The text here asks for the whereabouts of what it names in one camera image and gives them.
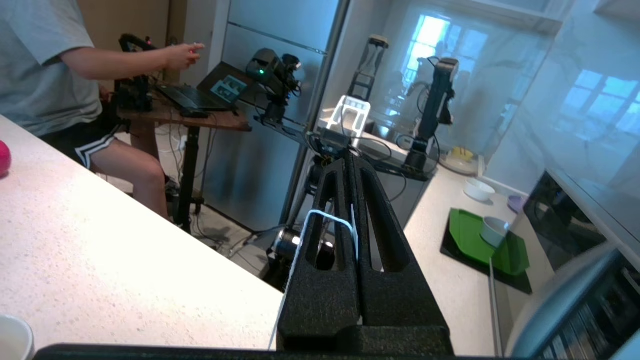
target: speckled countertop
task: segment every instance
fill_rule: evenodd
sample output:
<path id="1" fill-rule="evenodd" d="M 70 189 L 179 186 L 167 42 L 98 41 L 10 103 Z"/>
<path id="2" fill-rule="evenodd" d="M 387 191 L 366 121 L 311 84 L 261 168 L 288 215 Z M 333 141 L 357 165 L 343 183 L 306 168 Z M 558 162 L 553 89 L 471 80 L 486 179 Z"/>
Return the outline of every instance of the speckled countertop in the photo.
<path id="1" fill-rule="evenodd" d="M 0 116 L 0 313 L 55 343 L 267 348 L 282 294 Z"/>
<path id="2" fill-rule="evenodd" d="M 493 195 L 481 203 L 463 193 L 466 177 L 441 166 L 404 229 L 413 254 L 451 330 L 457 356 L 494 356 L 488 276 L 440 253 L 449 210 L 512 222 L 507 198 Z"/>

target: yellow object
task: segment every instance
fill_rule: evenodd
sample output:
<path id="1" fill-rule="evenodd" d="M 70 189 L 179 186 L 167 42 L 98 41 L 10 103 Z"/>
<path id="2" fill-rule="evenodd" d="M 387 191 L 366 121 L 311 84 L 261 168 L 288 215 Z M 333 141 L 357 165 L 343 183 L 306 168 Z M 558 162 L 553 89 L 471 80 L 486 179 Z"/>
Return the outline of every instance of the yellow object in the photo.
<path id="1" fill-rule="evenodd" d="M 474 157 L 474 153 L 466 150 L 464 147 L 456 146 L 451 151 L 451 156 L 464 161 L 469 161 Z"/>

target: black mat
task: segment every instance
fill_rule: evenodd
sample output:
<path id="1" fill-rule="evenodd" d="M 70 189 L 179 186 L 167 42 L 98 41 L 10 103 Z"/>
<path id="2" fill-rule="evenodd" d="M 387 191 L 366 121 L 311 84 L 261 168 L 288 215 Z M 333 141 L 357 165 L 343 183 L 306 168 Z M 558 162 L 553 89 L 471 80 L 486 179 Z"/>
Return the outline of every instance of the black mat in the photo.
<path id="1" fill-rule="evenodd" d="M 484 264 L 478 260 L 468 258 L 462 253 L 462 251 L 460 251 L 460 248 L 458 248 L 458 244 L 456 244 L 456 240 L 453 239 L 453 236 L 451 236 L 451 233 L 449 232 L 448 221 L 447 228 L 444 232 L 444 239 L 442 240 L 442 246 L 440 247 L 440 252 L 460 263 L 463 263 L 464 265 L 469 266 L 470 268 L 473 268 L 489 276 L 490 270 L 488 264 Z M 518 276 L 513 276 L 505 274 L 500 270 L 494 269 L 493 276 L 496 280 L 500 281 L 503 284 L 507 284 L 514 289 L 522 291 L 523 293 L 531 294 L 531 284 L 529 283 L 527 272 L 523 272 Z"/>

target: mouse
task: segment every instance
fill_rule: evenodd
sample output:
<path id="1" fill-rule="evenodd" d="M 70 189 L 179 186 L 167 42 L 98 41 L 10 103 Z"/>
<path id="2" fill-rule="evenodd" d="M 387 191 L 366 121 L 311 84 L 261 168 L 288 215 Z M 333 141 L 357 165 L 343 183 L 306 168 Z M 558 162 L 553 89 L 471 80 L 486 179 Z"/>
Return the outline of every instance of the mouse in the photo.
<path id="1" fill-rule="evenodd" d="M 182 108 L 180 110 L 180 115 L 182 115 L 182 117 L 191 117 L 196 119 L 205 119 L 209 117 L 209 113 L 197 108 Z"/>

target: white bowl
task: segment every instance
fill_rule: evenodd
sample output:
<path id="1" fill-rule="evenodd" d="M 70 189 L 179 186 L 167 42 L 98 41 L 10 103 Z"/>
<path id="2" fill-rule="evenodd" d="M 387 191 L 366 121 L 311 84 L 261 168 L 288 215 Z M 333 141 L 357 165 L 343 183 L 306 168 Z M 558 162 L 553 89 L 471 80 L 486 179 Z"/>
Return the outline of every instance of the white bowl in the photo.
<path id="1" fill-rule="evenodd" d="M 33 331 L 13 316 L 0 315 L 0 359 L 31 360 L 35 355 Z"/>
<path id="2" fill-rule="evenodd" d="M 509 223 L 499 218 L 486 217 L 483 219 L 480 236 L 492 247 L 498 248 L 509 231 Z"/>
<path id="3" fill-rule="evenodd" d="M 467 179 L 465 193 L 472 199 L 487 201 L 495 193 L 495 190 L 478 179 Z"/>

